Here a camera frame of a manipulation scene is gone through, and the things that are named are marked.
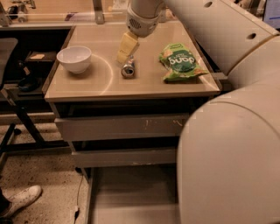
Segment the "small metal can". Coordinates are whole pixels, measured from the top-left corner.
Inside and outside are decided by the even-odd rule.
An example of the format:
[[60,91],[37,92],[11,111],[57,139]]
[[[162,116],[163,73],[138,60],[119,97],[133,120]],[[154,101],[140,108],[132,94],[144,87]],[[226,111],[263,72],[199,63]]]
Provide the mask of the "small metal can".
[[134,57],[130,55],[129,60],[122,68],[122,76],[125,79],[132,79],[135,75]]

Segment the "cable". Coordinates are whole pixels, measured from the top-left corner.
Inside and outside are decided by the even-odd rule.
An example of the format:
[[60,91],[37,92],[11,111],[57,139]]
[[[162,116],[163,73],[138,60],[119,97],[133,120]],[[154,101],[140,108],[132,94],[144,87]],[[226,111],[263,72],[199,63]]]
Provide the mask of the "cable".
[[77,220],[77,218],[78,218],[78,216],[79,216],[79,214],[80,214],[80,209],[79,209],[79,194],[80,194],[80,189],[81,189],[82,180],[83,180],[83,176],[81,175],[80,184],[79,184],[78,192],[77,192],[77,203],[76,203],[76,206],[75,206],[75,213],[74,213],[73,224],[76,223],[76,220]]

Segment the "table top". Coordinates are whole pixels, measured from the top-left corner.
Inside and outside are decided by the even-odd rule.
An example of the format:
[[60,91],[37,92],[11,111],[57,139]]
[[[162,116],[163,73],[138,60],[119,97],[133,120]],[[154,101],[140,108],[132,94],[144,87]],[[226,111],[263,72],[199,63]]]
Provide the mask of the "table top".
[[77,25],[68,46],[87,46],[92,50],[92,63],[80,74],[69,73],[59,64],[45,93],[47,102],[84,102],[166,97],[211,96],[220,90],[210,73],[184,84],[166,84],[166,68],[158,55],[170,43],[183,43],[199,65],[207,70],[192,39],[178,21],[158,24],[147,38],[139,39],[134,54],[135,78],[124,79],[122,65],[116,61],[125,23]]

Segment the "chip bag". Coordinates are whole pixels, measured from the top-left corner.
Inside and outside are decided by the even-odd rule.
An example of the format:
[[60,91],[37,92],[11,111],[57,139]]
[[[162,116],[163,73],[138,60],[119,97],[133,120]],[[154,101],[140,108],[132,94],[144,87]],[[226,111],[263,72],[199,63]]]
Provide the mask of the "chip bag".
[[164,81],[186,81],[207,74],[184,44],[169,44],[160,54],[159,60],[168,69]]

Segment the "white sneaker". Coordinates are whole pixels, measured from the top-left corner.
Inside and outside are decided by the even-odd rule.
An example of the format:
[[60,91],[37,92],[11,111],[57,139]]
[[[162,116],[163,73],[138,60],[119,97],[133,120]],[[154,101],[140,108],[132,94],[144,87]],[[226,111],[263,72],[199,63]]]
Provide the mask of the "white sneaker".
[[34,185],[24,189],[22,192],[19,192],[9,197],[7,200],[11,202],[11,205],[9,207],[9,210],[1,217],[3,218],[11,217],[19,208],[28,207],[35,200],[38,199],[41,193],[42,193],[41,186]]

